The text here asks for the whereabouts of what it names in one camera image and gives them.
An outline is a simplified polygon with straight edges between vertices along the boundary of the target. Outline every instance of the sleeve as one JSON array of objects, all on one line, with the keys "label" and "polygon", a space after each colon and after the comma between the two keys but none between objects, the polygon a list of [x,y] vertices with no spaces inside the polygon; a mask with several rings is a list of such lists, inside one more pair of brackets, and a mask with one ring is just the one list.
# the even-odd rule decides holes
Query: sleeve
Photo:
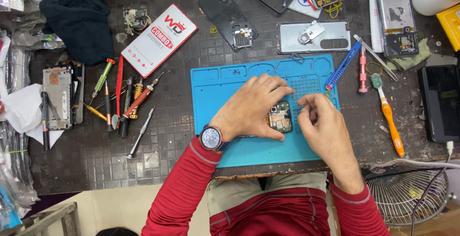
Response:
[{"label": "sleeve", "polygon": [[195,136],[156,195],[142,235],[187,235],[221,154],[205,149]]},{"label": "sleeve", "polygon": [[343,236],[390,235],[366,183],[363,192],[355,195],[341,191],[333,183],[329,186]]}]

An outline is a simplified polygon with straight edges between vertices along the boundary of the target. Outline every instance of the left hand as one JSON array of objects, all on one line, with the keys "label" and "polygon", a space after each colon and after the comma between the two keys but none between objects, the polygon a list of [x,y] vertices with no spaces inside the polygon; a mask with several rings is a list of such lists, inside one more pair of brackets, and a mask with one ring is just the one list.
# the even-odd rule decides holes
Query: left hand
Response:
[{"label": "left hand", "polygon": [[283,133],[267,126],[265,116],[281,98],[294,93],[287,81],[278,76],[252,76],[222,106],[209,125],[218,127],[226,142],[240,135],[284,141]]}]

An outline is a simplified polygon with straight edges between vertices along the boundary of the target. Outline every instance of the toothbrush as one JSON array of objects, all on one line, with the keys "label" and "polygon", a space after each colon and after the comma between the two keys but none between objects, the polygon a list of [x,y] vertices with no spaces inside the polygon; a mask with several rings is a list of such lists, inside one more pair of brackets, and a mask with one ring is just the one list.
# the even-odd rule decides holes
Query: toothbrush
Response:
[{"label": "toothbrush", "polygon": [[393,139],[393,144],[395,145],[396,152],[400,157],[404,157],[404,147],[401,143],[401,138],[399,137],[398,131],[396,130],[395,123],[393,122],[393,112],[391,111],[390,105],[386,101],[385,95],[383,94],[382,85],[383,82],[380,79],[378,74],[371,75],[372,86],[379,91],[380,101],[382,101],[382,111],[388,121],[390,126],[391,138]]}]

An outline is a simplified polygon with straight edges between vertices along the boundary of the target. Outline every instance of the khaki pants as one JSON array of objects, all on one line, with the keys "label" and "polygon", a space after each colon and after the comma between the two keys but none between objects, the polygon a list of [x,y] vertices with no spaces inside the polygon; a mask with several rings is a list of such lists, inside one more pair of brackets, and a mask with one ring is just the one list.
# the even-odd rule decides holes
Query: khaki pants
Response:
[{"label": "khaki pants", "polygon": [[213,179],[207,187],[207,208],[209,209],[209,215],[213,216],[236,207],[260,194],[298,187],[314,188],[326,192],[326,174],[319,172],[277,175],[267,178],[265,190],[260,188],[259,181],[256,178],[224,181]]}]

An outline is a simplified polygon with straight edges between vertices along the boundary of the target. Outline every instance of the red long-sleeve shirt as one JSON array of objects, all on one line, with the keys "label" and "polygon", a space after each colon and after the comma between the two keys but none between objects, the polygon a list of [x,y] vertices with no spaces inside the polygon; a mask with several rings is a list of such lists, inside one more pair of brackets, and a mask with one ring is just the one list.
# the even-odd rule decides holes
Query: red long-sleeve shirt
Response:
[{"label": "red long-sleeve shirt", "polygon": [[[153,201],[142,235],[187,235],[192,214],[220,157],[193,138]],[[349,195],[330,183],[330,192],[343,236],[389,235],[367,186],[363,192]],[[210,232],[222,236],[330,235],[326,206],[322,190],[277,190],[213,215]]]}]

